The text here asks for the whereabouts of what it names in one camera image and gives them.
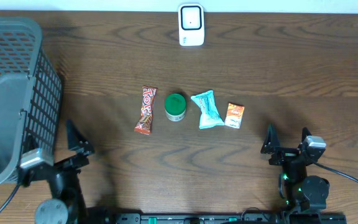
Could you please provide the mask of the red Top chocolate bar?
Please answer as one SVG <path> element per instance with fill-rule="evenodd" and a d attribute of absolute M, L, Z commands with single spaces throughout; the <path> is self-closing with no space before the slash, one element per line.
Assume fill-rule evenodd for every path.
<path fill-rule="evenodd" d="M 141 116 L 136 124 L 134 131 L 142 134 L 149 135 L 151 133 L 152 119 L 153 119 L 153 106 L 157 93 L 157 88 L 152 86 L 142 87 L 142 107 Z"/>

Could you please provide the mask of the orange snack packet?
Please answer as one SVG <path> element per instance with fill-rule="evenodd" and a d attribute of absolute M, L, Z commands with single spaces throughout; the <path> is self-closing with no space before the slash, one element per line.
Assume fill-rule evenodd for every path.
<path fill-rule="evenodd" d="M 227 107 L 224 125 L 229 126 L 231 128 L 239 129 L 241 127 L 244 109 L 244 106 L 229 103 Z"/>

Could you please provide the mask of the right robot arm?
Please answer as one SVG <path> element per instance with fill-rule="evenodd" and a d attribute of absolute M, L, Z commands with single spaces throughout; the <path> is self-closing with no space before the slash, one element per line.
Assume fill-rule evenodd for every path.
<path fill-rule="evenodd" d="M 269 154 L 272 166 L 280 166 L 278 189 L 287 207 L 278 215 L 282 223 L 321 223 L 321 211 L 326 209 L 329 195 L 328 180 L 316 175 L 308 175 L 306 167 L 314 164 L 326 150 L 325 141 L 312 135 L 308 128 L 302 129 L 301 143 L 296 148 L 280 145 L 278 134 L 269 125 L 260 152 Z"/>

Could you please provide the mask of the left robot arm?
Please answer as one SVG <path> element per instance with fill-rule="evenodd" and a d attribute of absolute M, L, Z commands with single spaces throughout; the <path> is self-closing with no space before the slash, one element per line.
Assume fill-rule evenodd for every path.
<path fill-rule="evenodd" d="M 34 146 L 33 138 L 20 159 L 21 185 L 45 180 L 52 198 L 43 201 L 35 211 L 36 223 L 114 223 L 115 219 L 105 207 L 87 207 L 78 174 L 90 162 L 94 147 L 79 132 L 73 121 L 66 122 L 68 149 L 75 155 L 55 162 L 53 155 Z"/>

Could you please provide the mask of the green lid jar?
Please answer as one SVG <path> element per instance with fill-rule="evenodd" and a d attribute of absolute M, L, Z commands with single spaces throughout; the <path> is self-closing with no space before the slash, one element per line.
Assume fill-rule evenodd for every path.
<path fill-rule="evenodd" d="M 165 99 L 165 113 L 170 121 L 181 121 L 186 115 L 186 100 L 179 93 L 172 93 Z"/>

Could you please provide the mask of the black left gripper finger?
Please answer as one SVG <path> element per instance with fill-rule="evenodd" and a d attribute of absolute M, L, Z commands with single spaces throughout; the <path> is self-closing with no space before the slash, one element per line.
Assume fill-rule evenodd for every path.
<path fill-rule="evenodd" d="M 68 150 L 74 151 L 83 156 L 90 156 L 94 154 L 94 147 L 92 144 L 79 132 L 73 121 L 68 119 L 66 121 L 67 128 L 67 142 Z"/>
<path fill-rule="evenodd" d="M 30 152 L 39 147 L 36 138 L 33 135 L 28 135 L 24 142 L 23 154 Z"/>

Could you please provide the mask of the light teal snack packet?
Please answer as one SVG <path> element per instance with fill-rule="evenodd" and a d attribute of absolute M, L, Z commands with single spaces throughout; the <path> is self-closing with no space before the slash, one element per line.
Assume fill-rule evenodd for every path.
<path fill-rule="evenodd" d="M 224 126 L 224 121 L 219 115 L 215 104 L 214 91 L 208 90 L 204 93 L 191 96 L 191 100 L 200 108 L 200 129 Z"/>

